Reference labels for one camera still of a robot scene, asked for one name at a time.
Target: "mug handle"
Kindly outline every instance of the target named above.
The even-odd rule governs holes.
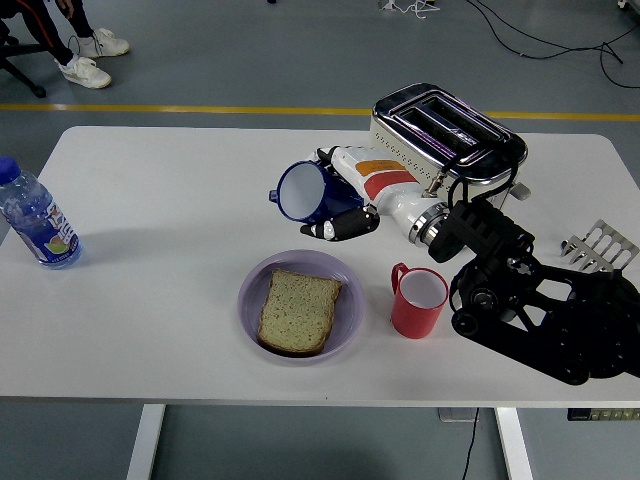
[[[408,271],[409,267],[407,267],[404,263],[398,263],[393,266],[393,269],[391,270],[391,288],[393,289],[394,294],[398,290],[400,279]]]

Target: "toast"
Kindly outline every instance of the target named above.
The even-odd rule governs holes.
[[[258,343],[279,355],[318,355],[331,333],[341,288],[338,280],[273,270],[260,315]]]

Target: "blue cup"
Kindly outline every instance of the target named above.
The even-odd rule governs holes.
[[[294,222],[314,224],[362,206],[364,200],[342,177],[312,161],[291,165],[269,192],[282,214]]]

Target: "red mug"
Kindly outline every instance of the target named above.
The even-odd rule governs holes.
[[[428,268],[409,268],[398,263],[391,271],[395,298],[391,323],[408,338],[426,337],[449,298],[449,286],[442,275]]]

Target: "red stripe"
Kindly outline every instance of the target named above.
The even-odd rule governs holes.
[[[372,176],[369,180],[364,182],[364,189],[369,195],[371,200],[375,200],[375,198],[380,193],[384,187],[388,187],[389,185],[394,185],[396,183],[418,183],[413,176],[407,172],[403,171],[395,171],[395,172],[383,172],[378,173]]]
[[[35,17],[36,21],[38,22],[38,25],[40,25],[40,30],[42,30],[42,34],[44,35],[44,38],[47,40],[47,42],[49,42],[49,46],[53,48],[53,42],[49,38],[49,35],[47,35],[47,31],[42,25],[42,21],[40,20],[40,17],[38,16],[38,14],[33,11],[33,8],[31,8],[30,5],[26,4],[22,0],[16,0],[16,2],[18,2],[20,5],[22,5],[23,7],[25,7],[27,10],[31,12],[31,14]]]

